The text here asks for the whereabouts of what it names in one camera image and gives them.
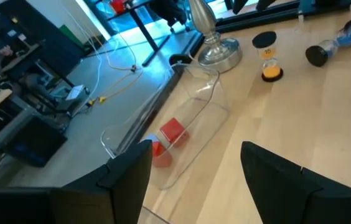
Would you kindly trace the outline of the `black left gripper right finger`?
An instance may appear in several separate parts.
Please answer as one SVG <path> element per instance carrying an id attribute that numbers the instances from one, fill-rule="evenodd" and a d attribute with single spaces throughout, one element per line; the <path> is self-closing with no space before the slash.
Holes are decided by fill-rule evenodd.
<path id="1" fill-rule="evenodd" d="M 351 187 L 250 141 L 240 160 L 263 224 L 351 224 Z"/>

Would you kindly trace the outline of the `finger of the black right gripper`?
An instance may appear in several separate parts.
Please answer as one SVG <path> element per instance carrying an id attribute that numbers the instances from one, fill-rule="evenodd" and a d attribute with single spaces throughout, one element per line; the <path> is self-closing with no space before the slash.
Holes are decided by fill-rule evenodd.
<path id="1" fill-rule="evenodd" d="M 264 11 L 267 9 L 272 3 L 276 2 L 277 0 L 258 0 L 256 4 L 257 11 Z"/>
<path id="2" fill-rule="evenodd" d="M 249 0 L 233 0 L 233 13 L 238 14 Z"/>

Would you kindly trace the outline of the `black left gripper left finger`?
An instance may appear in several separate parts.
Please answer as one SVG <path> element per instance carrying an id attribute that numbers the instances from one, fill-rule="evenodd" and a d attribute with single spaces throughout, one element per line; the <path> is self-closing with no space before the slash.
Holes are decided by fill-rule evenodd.
<path id="1" fill-rule="evenodd" d="M 137 224 L 151 162 L 144 140 L 63 187 L 0 188 L 0 224 Z"/>

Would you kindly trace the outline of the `small red block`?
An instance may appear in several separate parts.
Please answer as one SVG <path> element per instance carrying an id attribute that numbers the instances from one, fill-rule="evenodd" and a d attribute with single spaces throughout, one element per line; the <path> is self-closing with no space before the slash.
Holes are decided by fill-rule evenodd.
<path id="1" fill-rule="evenodd" d="M 152 164 L 154 167 L 170 167 L 172 156 L 159 141 L 152 142 Z"/>

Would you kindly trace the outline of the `orange sand timer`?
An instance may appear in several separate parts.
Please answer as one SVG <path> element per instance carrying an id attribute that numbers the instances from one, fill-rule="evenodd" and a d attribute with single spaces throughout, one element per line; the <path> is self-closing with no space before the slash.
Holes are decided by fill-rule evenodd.
<path id="1" fill-rule="evenodd" d="M 275 82 L 283 77 L 283 70 L 275 57 L 276 39 L 277 35 L 274 31 L 266 31 L 256 35 L 251 41 L 259 58 L 263 61 L 261 78 L 265 82 Z"/>

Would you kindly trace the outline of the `red plug adapter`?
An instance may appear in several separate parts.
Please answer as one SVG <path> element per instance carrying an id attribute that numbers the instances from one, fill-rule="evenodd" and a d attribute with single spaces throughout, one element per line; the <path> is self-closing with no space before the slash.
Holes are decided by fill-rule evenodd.
<path id="1" fill-rule="evenodd" d="M 189 140 L 189 132 L 175 118 L 171 118 L 160 128 L 160 132 L 174 147 L 180 148 Z"/>

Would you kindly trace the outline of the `indigo blue sand timer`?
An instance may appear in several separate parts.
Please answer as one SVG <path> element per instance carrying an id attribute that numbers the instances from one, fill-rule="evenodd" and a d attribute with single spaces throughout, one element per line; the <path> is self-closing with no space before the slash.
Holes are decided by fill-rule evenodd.
<path id="1" fill-rule="evenodd" d="M 339 48 L 351 46 L 351 20 L 348 21 L 333 39 L 323 40 L 317 45 L 308 47 L 305 56 L 315 67 L 322 67 L 332 58 Z"/>

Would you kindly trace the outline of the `black office chair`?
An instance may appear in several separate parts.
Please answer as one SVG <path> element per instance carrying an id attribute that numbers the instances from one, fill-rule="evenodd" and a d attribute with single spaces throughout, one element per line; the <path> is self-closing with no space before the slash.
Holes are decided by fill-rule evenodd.
<path id="1" fill-rule="evenodd" d="M 187 22 L 187 15 L 178 3 L 179 0 L 152 0 L 148 5 L 155 14 L 167 21 L 171 32 L 174 32 L 172 26 L 176 22 L 181 25 L 186 25 Z"/>

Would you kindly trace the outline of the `white shade silver table lamp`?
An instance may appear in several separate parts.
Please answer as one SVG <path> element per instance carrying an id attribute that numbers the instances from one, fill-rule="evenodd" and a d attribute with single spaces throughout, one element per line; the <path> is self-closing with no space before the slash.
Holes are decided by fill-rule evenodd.
<path id="1" fill-rule="evenodd" d="M 239 41 L 220 37 L 216 31 L 215 14 L 204 0 L 188 0 L 188 2 L 194 27 L 204 36 L 206 45 L 197 58 L 198 63 L 219 73 L 231 70 L 238 65 L 243 56 Z"/>

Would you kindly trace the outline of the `black box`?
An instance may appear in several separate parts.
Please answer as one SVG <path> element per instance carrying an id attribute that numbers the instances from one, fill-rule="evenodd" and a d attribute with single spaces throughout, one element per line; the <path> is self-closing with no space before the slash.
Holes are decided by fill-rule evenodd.
<path id="1" fill-rule="evenodd" d="M 67 137 L 48 122 L 30 116 L 7 136 L 1 149 L 32 167 L 41 168 L 66 141 Z"/>

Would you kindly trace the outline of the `black table leg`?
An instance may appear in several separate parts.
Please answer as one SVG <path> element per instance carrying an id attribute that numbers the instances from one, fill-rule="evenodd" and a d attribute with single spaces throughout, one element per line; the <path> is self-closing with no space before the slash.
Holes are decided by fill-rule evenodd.
<path id="1" fill-rule="evenodd" d="M 145 28 L 142 20 L 138 17 L 136 11 L 134 9 L 130 9 L 129 13 L 152 48 L 152 53 L 142 63 L 143 67 L 147 67 L 151 63 L 152 59 L 156 56 L 156 54 L 160 51 L 160 49 L 164 46 L 164 44 L 169 40 L 170 36 L 165 36 L 164 39 L 160 41 L 159 45 L 157 45 L 148 30 Z"/>

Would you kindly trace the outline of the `wide clear plastic bin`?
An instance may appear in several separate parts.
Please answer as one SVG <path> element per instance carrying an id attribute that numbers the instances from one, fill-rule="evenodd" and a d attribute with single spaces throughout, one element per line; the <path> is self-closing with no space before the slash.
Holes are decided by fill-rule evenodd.
<path id="1" fill-rule="evenodd" d="M 198 65 L 176 63 L 161 75 L 161 83 L 143 100 L 138 100 L 132 115 L 120 123 L 105 128 L 100 136 L 120 142 L 140 114 L 138 109 L 165 82 L 172 68 L 182 68 L 181 78 L 152 123 L 139 139 L 155 134 L 172 156 L 170 167 L 158 168 L 152 164 L 151 182 L 161 190 L 171 188 L 186 173 L 193 161 L 224 125 L 230 114 L 218 71 Z M 160 128 L 175 118 L 189 132 L 190 138 L 176 148 L 160 132 Z"/>

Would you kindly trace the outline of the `white floor device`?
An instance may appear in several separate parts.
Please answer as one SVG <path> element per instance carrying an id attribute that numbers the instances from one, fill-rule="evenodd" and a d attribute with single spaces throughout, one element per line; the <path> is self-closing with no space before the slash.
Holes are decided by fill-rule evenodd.
<path id="1" fill-rule="evenodd" d="M 70 89 L 65 98 L 66 101 L 76 100 L 79 96 L 82 96 L 82 93 L 86 95 L 90 94 L 89 89 L 85 85 L 77 85 Z"/>

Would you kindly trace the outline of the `red container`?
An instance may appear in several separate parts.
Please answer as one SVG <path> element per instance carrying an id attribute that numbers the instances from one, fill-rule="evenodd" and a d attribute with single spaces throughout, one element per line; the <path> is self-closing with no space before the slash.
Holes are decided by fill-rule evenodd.
<path id="1" fill-rule="evenodd" d="M 116 14 L 122 14 L 126 10 L 124 0 L 110 0 L 109 5 Z"/>

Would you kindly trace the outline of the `person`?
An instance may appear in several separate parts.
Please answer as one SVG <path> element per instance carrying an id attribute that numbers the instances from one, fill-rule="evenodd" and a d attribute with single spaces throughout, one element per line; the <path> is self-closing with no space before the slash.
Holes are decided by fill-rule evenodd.
<path id="1" fill-rule="evenodd" d="M 0 49 L 0 55 L 2 56 L 0 66 L 4 68 L 8 64 L 10 64 L 14 59 L 17 58 L 15 51 L 11 48 L 10 45 L 5 45 Z"/>

